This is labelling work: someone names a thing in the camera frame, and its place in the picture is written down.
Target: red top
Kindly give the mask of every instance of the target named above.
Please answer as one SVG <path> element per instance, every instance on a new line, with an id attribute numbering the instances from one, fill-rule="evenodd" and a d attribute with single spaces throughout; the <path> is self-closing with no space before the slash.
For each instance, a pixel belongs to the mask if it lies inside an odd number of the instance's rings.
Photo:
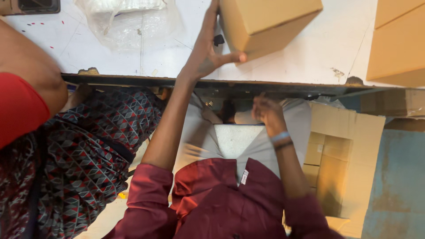
<path id="1" fill-rule="evenodd" d="M 280 179 L 253 159 L 246 164 L 246 183 L 237 187 L 235 169 L 234 159 L 205 159 L 184 167 L 176 173 L 168 207 L 173 174 L 140 164 L 124 218 L 105 238 L 284 239 L 285 209 L 291 238 L 343 239 L 329 229 L 313 195 L 286 199 Z"/>
<path id="2" fill-rule="evenodd" d="M 0 149 L 50 118 L 43 98 L 24 79 L 0 72 Z"/>

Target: red sleeve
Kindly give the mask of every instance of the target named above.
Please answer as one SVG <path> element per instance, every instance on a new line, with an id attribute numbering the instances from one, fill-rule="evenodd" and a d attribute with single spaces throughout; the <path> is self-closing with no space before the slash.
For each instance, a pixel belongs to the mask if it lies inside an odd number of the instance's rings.
<path id="1" fill-rule="evenodd" d="M 128 194 L 127 210 L 104 238 L 171 239 L 176 232 L 177 214 L 168 207 L 173 174 L 149 164 L 140 164 Z"/>
<path id="2" fill-rule="evenodd" d="M 292 229 L 290 238 L 344 239 L 329 228 L 319 202 L 313 194 L 303 198 L 287 199 L 285 220 Z"/>
<path id="3" fill-rule="evenodd" d="M 41 96 L 28 82 L 0 72 L 0 148 L 19 136 L 36 130 L 50 117 Z"/>

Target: tabletop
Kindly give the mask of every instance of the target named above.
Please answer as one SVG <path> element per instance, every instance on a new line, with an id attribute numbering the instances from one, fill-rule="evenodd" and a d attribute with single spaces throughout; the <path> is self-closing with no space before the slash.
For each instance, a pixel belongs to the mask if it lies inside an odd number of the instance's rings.
<path id="1" fill-rule="evenodd" d="M 132 51 L 103 46 L 72 0 L 61 0 L 58 14 L 2 19 L 56 59 L 63 73 L 95 67 L 102 75 L 175 78 L 192 51 L 210 0 L 175 1 L 182 27 L 163 39 L 142 35 L 140 49 Z M 365 86 L 392 87 L 365 81 L 377 0 L 322 2 L 323 11 L 285 49 L 239 66 L 225 65 L 205 79 L 344 85 L 358 77 Z M 223 52 L 229 52 L 227 44 Z"/>

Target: shirt label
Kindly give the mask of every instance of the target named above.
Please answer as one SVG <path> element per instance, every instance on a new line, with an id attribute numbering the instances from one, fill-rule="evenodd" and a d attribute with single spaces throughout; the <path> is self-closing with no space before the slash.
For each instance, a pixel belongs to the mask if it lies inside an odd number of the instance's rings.
<path id="1" fill-rule="evenodd" d="M 248 177 L 248 171 L 244 171 L 244 174 L 242 175 L 242 179 L 241 179 L 241 184 L 245 185 L 245 183 L 247 182 L 247 177 Z"/>
<path id="2" fill-rule="evenodd" d="M 323 151 L 323 145 L 318 145 L 317 146 L 317 152 L 321 153 Z"/>

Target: gray pants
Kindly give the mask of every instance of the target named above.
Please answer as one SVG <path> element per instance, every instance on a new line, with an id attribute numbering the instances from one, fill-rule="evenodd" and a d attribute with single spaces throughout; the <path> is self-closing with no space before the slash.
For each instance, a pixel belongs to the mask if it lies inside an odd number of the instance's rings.
<path id="1" fill-rule="evenodd" d="M 298 160 L 302 165 L 307 152 L 310 137 L 311 109 L 305 100 L 292 99 L 281 103 L 288 132 L 294 142 Z M 251 112 L 235 115 L 237 124 L 257 124 Z M 217 134 L 213 124 L 221 124 L 221 120 L 195 94 L 192 94 L 183 132 L 178 148 L 174 173 L 193 162 L 209 158 L 225 158 L 220 151 Z M 236 158 L 238 179 L 240 180 L 248 158 L 260 161 L 278 177 L 279 167 L 272 143 L 264 126 L 243 153 Z"/>

